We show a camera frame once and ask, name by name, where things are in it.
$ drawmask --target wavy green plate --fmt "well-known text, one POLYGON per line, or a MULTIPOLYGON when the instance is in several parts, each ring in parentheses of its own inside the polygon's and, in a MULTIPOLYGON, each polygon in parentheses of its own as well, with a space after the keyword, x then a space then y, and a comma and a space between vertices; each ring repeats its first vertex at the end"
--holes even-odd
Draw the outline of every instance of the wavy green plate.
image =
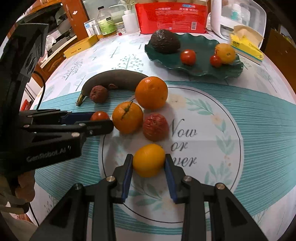
POLYGON ((243 63, 236 55, 232 64, 223 64, 220 68, 215 68, 210 64, 210 57, 215 52, 215 46, 219 44, 217 40, 209 40, 206 37, 191 34, 178 35, 181 42, 181 48, 177 53, 162 54, 158 53, 152 47, 150 41, 145 45, 145 52, 149 59, 154 62, 162 63, 168 69, 180 69, 194 76, 213 75, 219 79, 228 77, 238 77, 243 69, 243 63), (193 66, 182 64, 180 54, 185 49, 191 49, 196 52, 196 63, 193 66))

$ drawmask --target tomato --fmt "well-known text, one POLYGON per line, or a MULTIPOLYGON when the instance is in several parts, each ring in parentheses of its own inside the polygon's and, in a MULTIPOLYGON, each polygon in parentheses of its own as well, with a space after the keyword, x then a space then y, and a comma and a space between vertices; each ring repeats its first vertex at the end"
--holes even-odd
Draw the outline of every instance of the tomato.
POLYGON ((92 116, 90 121, 101 121, 101 120, 109 120, 109 115, 104 111, 97 111, 92 116))
POLYGON ((222 65, 222 60, 218 55, 213 55, 210 57, 210 64, 216 68, 220 68, 222 65))
POLYGON ((196 54, 193 50, 186 49, 181 53, 181 61, 186 65, 194 65, 196 61, 196 54))

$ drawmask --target barcode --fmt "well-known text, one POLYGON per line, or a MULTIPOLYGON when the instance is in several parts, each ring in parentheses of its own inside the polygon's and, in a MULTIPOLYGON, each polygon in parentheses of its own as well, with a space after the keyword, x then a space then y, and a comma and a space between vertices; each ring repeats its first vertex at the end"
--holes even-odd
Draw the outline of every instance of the barcode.
POLYGON ((196 22, 191 23, 191 30, 196 30, 196 22))

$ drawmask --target teal stripe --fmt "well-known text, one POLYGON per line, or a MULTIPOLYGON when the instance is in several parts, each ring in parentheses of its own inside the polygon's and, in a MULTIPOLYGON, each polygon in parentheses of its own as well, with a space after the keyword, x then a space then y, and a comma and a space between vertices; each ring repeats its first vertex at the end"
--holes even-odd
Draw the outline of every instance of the teal stripe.
MULTIPOLYGON (((296 185, 296 107, 285 100, 248 89, 195 82, 167 82, 191 86, 215 97, 231 113, 244 140, 244 168, 235 196, 251 215, 268 208, 296 185)), ((104 104, 88 98, 81 107, 75 102, 80 93, 61 96, 41 104, 40 108, 57 108, 73 112, 103 110, 109 115, 130 91, 110 91, 104 104)), ((82 156, 36 171, 36 182, 60 199, 74 183, 90 185, 100 179, 98 166, 99 138, 88 138, 82 156)), ((117 227, 138 232, 179 235, 181 228, 162 228, 137 221, 114 205, 117 227)))

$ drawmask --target navel orange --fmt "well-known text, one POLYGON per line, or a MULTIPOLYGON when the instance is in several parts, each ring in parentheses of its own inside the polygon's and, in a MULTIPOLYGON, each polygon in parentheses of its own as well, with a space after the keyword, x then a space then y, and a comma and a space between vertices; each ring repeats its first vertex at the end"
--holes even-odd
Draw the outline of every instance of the navel orange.
POLYGON ((168 87, 158 77, 147 77, 138 84, 135 97, 140 106, 148 110, 163 107, 168 98, 168 87))
POLYGON ((133 102, 123 102, 114 109, 112 121, 122 134, 131 134, 142 126, 143 111, 133 102))
POLYGON ((165 151, 157 144, 143 146, 133 157, 133 168, 141 177, 155 176, 165 163, 165 151))
POLYGON ((216 55, 218 55, 223 64, 231 64, 235 60, 235 50, 230 44, 217 44, 215 47, 216 55))

